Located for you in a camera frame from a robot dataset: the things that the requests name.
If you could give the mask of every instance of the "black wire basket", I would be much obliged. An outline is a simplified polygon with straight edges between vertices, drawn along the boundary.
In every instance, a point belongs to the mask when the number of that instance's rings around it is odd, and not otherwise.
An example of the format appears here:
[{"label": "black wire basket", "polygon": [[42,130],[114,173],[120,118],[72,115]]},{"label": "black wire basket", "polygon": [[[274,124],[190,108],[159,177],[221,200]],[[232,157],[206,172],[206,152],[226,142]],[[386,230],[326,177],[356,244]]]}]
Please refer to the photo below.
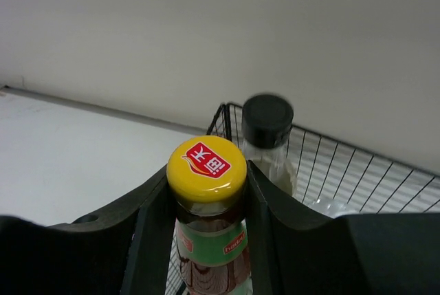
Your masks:
[{"label": "black wire basket", "polygon": [[[241,145],[241,106],[222,104],[207,134]],[[294,197],[326,197],[359,213],[440,212],[440,176],[293,124],[288,157],[297,171]],[[166,295],[184,294],[175,240]]]}]

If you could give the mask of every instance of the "dark brown liquid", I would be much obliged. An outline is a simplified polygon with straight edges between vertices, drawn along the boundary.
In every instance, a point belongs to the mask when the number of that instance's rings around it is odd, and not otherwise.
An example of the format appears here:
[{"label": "dark brown liquid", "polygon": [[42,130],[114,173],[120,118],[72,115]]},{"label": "dark brown liquid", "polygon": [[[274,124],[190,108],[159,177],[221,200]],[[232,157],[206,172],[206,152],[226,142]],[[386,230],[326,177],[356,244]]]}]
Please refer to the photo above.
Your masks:
[{"label": "dark brown liquid", "polygon": [[[201,232],[217,232],[231,226],[236,221],[243,220],[242,205],[215,217],[194,216],[177,208],[177,216],[181,223]],[[180,272],[191,294],[223,295],[231,292],[246,281],[250,275],[249,248],[232,262],[222,266],[208,267],[190,261],[177,250],[180,259]]]}]

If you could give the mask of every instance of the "black lid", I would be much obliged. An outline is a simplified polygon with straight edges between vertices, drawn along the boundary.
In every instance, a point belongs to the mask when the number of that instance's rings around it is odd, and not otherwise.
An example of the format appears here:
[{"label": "black lid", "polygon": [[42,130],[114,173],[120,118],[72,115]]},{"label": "black lid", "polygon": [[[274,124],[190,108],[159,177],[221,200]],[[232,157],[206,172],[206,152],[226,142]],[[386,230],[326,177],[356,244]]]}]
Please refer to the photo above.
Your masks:
[{"label": "black lid", "polygon": [[294,109],[286,99],[273,94],[259,94],[243,105],[241,132],[255,147],[272,149],[289,137]]}]

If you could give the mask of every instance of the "red label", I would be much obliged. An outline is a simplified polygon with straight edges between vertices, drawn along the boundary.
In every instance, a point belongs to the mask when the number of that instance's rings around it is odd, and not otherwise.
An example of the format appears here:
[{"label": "red label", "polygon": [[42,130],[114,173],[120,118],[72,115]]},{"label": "red label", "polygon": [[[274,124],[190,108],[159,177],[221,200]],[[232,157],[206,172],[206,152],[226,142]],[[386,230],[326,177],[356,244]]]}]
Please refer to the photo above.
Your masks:
[{"label": "red label", "polygon": [[186,249],[188,249],[189,252],[193,252],[193,242],[186,237],[186,235],[182,232],[180,226],[177,226],[177,237],[183,243]]},{"label": "red label", "polygon": [[223,248],[223,253],[224,254],[230,253],[235,248],[237,248],[240,245],[240,243],[243,242],[244,239],[245,239],[245,231],[241,231],[239,235],[237,235],[231,242],[229,242],[229,244],[225,248]]},{"label": "red label", "polygon": [[188,162],[193,173],[209,178],[218,179],[231,169],[229,162],[203,142],[198,142],[188,149],[182,159]]}]

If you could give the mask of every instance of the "yellow lid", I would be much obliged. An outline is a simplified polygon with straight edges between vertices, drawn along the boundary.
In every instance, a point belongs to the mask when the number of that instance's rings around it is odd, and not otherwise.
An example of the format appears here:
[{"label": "yellow lid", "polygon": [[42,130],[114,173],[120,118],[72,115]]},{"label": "yellow lid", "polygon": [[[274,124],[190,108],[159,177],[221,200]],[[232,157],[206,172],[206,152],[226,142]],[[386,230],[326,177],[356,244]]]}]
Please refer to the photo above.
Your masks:
[{"label": "yellow lid", "polygon": [[177,200],[189,210],[191,204],[227,204],[241,194],[246,160],[229,140],[204,135],[177,147],[166,175]]}]

